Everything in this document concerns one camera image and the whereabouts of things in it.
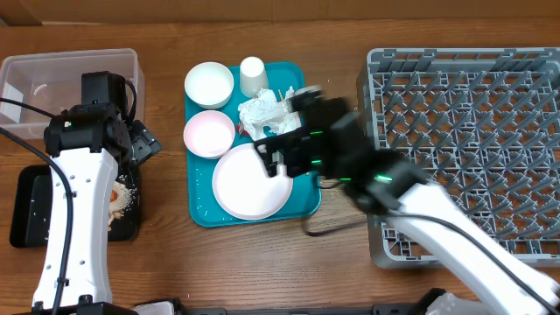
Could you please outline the white round plate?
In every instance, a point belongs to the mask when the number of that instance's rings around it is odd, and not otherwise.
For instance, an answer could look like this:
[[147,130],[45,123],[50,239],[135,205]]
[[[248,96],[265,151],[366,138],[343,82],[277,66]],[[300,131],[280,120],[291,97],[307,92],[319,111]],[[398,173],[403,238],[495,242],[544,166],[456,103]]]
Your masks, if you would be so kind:
[[213,195],[230,215],[258,221],[278,212],[291,196],[294,179],[280,164],[269,177],[252,143],[238,145],[220,158],[212,176]]

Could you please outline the white bowl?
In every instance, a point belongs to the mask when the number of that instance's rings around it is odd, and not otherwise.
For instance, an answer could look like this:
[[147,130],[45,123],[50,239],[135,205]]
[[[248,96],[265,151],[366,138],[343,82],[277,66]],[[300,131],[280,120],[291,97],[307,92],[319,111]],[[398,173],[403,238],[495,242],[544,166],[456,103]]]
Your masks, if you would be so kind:
[[232,120],[217,110],[204,110],[185,124],[185,147],[200,158],[216,159],[227,153],[235,140]]
[[234,90],[234,76],[218,62],[208,61],[194,66],[186,75],[186,95],[203,109],[220,109]]

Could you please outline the orange carrot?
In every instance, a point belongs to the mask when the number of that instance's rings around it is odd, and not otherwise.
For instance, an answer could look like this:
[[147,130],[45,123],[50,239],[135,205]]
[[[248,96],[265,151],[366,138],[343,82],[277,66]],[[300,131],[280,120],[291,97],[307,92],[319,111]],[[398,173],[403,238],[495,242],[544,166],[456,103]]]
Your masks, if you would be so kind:
[[114,202],[114,201],[117,200],[117,199],[118,199],[118,194],[117,194],[117,192],[116,192],[115,190],[113,190],[113,191],[111,192],[110,201],[111,201],[111,202]]

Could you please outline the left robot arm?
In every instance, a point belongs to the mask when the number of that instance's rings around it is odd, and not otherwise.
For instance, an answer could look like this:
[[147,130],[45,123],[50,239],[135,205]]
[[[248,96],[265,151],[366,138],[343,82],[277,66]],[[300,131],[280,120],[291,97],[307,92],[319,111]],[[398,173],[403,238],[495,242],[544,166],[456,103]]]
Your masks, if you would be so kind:
[[45,128],[52,205],[35,313],[77,312],[112,301],[107,266],[114,183],[162,149],[135,118],[134,85],[111,72],[81,76],[81,102]]

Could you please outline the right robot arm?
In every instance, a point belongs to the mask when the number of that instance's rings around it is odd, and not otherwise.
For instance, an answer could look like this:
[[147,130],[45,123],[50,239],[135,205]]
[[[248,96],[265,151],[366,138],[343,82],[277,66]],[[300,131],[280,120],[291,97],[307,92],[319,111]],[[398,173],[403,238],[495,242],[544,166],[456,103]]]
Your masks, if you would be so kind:
[[493,314],[557,314],[559,284],[507,252],[458,209],[439,184],[395,150],[378,149],[344,99],[294,101],[302,127],[254,143],[269,176],[317,172],[345,194],[418,242]]

